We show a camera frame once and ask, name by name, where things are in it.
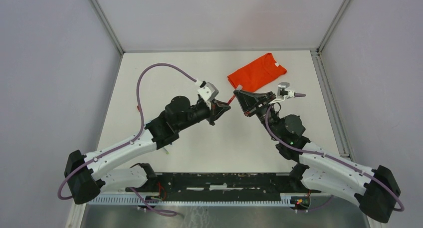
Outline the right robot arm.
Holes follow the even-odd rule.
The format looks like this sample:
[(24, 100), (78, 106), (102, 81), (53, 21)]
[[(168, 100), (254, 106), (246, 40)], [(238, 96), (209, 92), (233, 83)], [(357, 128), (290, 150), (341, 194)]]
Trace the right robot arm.
[(273, 92), (251, 93), (235, 90), (246, 117), (256, 116), (276, 149), (287, 160), (296, 162), (288, 178), (294, 192), (305, 188), (342, 198), (356, 205), (361, 212), (380, 223), (387, 223), (393, 212), (403, 212), (401, 190), (392, 171), (382, 165), (364, 166), (326, 151), (303, 134), (305, 127), (295, 114), (279, 116)]

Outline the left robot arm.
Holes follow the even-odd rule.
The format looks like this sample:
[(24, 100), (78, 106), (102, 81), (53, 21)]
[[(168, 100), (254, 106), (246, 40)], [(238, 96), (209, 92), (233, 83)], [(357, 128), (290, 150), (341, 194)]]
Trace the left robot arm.
[(152, 191), (157, 185), (154, 171), (149, 164), (119, 169), (118, 166), (143, 154), (159, 150), (179, 138), (179, 133), (201, 121), (214, 125), (230, 105), (216, 99), (204, 100), (201, 96), (192, 105), (184, 96), (174, 97), (158, 117), (142, 125), (140, 132), (121, 143), (103, 150), (82, 154), (75, 150), (68, 155), (64, 170), (65, 180), (60, 185), (69, 187), (71, 195), (61, 200), (85, 204), (99, 194), (120, 188), (138, 188)]

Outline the red orange pen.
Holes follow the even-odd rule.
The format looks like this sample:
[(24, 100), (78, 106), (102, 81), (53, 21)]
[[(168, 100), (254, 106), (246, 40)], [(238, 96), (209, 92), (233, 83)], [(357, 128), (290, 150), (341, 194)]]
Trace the red orange pen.
[(233, 95), (227, 102), (228, 105), (232, 103), (232, 101), (235, 99), (235, 95)]

